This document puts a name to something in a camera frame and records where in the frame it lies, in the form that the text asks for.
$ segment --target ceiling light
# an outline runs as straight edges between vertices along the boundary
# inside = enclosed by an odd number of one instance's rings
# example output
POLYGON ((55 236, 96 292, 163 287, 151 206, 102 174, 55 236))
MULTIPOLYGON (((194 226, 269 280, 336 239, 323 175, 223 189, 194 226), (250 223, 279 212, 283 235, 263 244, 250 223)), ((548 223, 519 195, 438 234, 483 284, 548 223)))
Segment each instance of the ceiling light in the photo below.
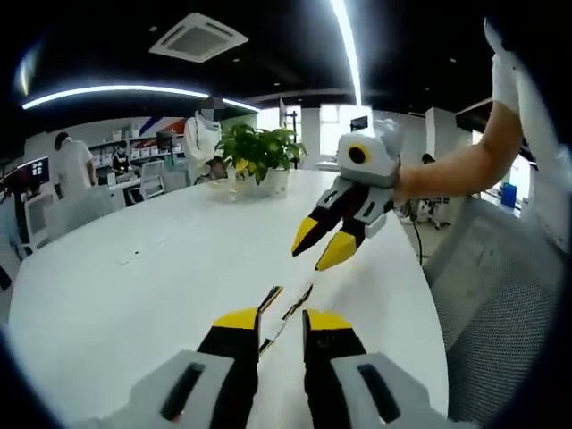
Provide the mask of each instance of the ceiling light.
POLYGON ((341 37, 346 48, 346 56, 349 61, 349 71, 354 84, 354 92, 356 94, 356 105, 361 105, 361 81, 359 80, 358 53, 356 52, 356 44, 354 43, 354 35, 349 25, 348 11, 343 0, 330 0, 338 25, 340 25, 341 37))
MULTIPOLYGON (((144 92, 159 92, 163 94, 176 94, 180 96, 195 97, 195 98, 208 97, 208 94, 205 94, 203 92, 189 91, 187 89, 152 87, 148 85, 104 85, 99 87, 76 88, 76 89, 69 89, 67 91, 56 92, 54 94, 50 94, 49 96, 44 96, 29 101, 28 103, 22 105, 22 108, 24 110, 28 110, 37 105, 43 105, 48 101, 57 100, 58 98, 66 98, 71 96, 77 96, 79 94, 88 94, 92 92, 108 92, 108 91, 144 91, 144 92)), ((245 105, 244 103, 229 100, 228 98, 223 98, 223 101, 227 105, 236 105, 237 107, 242 107, 244 109, 248 109, 253 112, 260 112, 260 109, 257 109, 252 105, 245 105)))

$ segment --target blue container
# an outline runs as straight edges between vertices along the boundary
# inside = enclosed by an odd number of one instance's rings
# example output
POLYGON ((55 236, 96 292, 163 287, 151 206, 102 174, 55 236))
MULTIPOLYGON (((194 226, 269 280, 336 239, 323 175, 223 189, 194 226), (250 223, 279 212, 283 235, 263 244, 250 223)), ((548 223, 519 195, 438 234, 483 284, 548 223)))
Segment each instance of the blue container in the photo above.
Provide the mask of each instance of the blue container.
POLYGON ((502 184, 500 203, 509 208, 515 208, 517 204, 517 187, 508 182, 502 184))

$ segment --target yellow circular sensor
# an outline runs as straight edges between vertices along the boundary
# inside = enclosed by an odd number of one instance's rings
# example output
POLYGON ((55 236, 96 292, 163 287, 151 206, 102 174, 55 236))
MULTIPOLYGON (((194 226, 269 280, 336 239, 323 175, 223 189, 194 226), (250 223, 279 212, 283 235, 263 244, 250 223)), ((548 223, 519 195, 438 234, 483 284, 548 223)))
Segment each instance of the yellow circular sensor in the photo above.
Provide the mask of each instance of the yellow circular sensor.
POLYGON ((369 162, 369 150, 362 144, 351 145, 348 156, 355 164, 367 164, 369 162))

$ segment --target oval table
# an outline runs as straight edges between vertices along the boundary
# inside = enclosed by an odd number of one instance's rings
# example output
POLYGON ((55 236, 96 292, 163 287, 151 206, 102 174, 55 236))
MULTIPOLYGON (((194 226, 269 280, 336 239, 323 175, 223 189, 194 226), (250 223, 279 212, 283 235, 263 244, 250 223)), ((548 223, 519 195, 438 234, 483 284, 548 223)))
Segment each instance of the oval table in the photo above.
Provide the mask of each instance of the oval table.
MULTIPOLYGON (((9 331, 22 367, 66 423, 107 416, 130 388, 178 351, 196 349, 211 323, 284 292, 261 336, 313 282, 304 307, 331 309, 368 352, 381 351, 424 384, 447 415, 449 386, 432 295, 394 213, 341 265, 315 262, 332 234, 293 258, 300 221, 335 173, 293 171, 282 198, 231 201, 213 184, 110 214, 26 259, 9 331)), ((261 357, 249 427, 311 427, 303 388, 299 310, 261 357)))

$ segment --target potted plant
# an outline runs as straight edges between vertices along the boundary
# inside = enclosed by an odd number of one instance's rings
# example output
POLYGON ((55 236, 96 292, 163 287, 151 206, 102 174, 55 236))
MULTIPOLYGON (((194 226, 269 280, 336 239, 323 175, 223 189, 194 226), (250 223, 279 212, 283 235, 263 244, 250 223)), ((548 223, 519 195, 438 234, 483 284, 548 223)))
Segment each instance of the potted plant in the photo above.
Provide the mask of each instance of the potted plant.
POLYGON ((232 126, 217 145, 224 163, 232 165, 237 175, 247 178, 257 193, 274 193, 285 187, 292 162, 306 155, 301 143, 294 143, 294 131, 255 130, 246 123, 232 126))

